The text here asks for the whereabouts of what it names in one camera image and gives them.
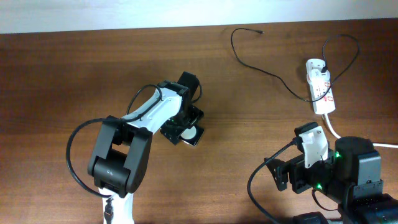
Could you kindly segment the black smartphone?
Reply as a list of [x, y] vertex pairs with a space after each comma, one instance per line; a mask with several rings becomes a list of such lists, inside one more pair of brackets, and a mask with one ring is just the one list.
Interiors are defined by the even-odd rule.
[[180, 135], [180, 139], [191, 146], [196, 146], [203, 136], [204, 131], [205, 130], [202, 127], [196, 124], [193, 127], [186, 129]]

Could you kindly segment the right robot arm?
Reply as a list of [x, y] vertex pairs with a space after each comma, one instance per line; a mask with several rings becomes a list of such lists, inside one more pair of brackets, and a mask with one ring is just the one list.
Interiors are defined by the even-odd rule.
[[359, 137], [328, 141], [296, 139], [302, 155], [289, 161], [266, 158], [278, 190], [291, 183], [296, 194], [311, 189], [338, 205], [338, 223], [397, 223], [397, 199], [384, 193], [381, 156], [373, 143]]

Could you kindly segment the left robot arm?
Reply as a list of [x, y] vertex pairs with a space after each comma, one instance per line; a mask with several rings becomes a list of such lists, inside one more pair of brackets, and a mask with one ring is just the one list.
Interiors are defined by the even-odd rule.
[[133, 223], [134, 192], [146, 173], [152, 137], [160, 132], [172, 144], [196, 146], [204, 129], [198, 125], [204, 113], [193, 97], [201, 90], [199, 79], [183, 72], [177, 82], [164, 80], [135, 111], [122, 118], [108, 116], [102, 122], [88, 174], [94, 178], [103, 200], [104, 223]]

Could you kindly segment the white charger adapter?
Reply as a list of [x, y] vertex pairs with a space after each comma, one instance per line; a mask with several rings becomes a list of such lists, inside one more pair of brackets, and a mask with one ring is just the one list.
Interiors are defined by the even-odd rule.
[[330, 72], [326, 70], [322, 72], [319, 69], [313, 69], [307, 72], [307, 81], [309, 85], [314, 85], [320, 82], [329, 82], [330, 81]]

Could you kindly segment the white power strip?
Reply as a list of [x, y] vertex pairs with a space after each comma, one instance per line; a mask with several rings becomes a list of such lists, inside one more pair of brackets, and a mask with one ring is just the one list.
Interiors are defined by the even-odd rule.
[[[313, 69], [319, 69], [322, 72], [326, 66], [325, 61], [317, 58], [311, 58], [307, 60], [306, 64], [307, 72]], [[309, 85], [310, 93], [313, 101], [313, 110], [315, 114], [323, 115], [333, 112], [335, 108], [335, 102], [332, 90], [329, 90], [331, 81], [320, 82], [314, 85]]]

